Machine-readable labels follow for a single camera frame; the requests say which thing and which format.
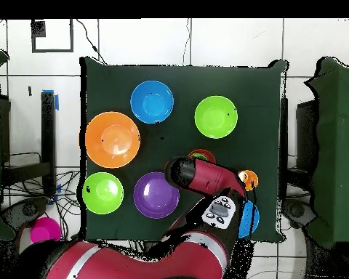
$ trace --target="black frame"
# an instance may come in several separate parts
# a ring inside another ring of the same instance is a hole
[[[2,139],[3,144],[8,144],[7,150],[9,151],[9,109],[2,108],[1,110],[3,113],[5,111],[4,118],[8,119],[2,124],[7,128]],[[42,177],[45,196],[51,198],[55,194],[55,98],[53,93],[41,93],[41,154],[41,163],[4,167],[1,184],[7,187],[28,179]]]

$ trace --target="pink bowl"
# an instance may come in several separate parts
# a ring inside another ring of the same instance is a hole
[[[30,239],[32,243],[42,240],[59,240],[61,229],[59,224],[52,218],[43,217],[35,221],[30,230]]]

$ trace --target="dark green board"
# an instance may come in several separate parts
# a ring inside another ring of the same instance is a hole
[[[314,209],[307,227],[321,246],[349,242],[349,67],[325,57],[307,84],[319,101],[318,165],[313,174]]]
[[[108,215],[87,211],[87,239],[160,240],[171,224],[194,206],[200,196],[180,192],[176,210],[164,219],[144,217],[133,202],[136,181],[151,171],[163,171],[176,155],[196,148],[210,150],[221,165],[257,173],[256,189],[260,224],[252,240],[279,242],[276,232],[278,128],[283,60],[270,68],[216,68],[175,66],[107,66],[85,58],[87,66],[87,121],[99,113],[118,111],[129,116],[140,130],[137,156],[126,166],[104,169],[87,159],[87,176],[109,171],[124,186],[122,205]],[[130,97],[146,80],[165,83],[174,96],[171,115],[159,124],[144,124],[132,113]],[[230,99],[238,111],[238,123],[222,139],[203,136],[194,123],[197,104],[210,95]]]

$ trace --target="small orange bowl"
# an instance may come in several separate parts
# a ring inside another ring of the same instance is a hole
[[[104,168],[127,165],[140,147],[140,133],[133,120],[123,113],[107,112],[95,116],[85,132],[89,158]]]

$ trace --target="black stand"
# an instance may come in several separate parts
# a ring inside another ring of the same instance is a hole
[[[9,160],[9,109],[8,97],[1,97],[3,161]],[[41,93],[41,160],[41,163],[4,167],[2,185],[6,187],[42,177],[45,196],[51,198],[55,194],[55,99],[53,93]]]

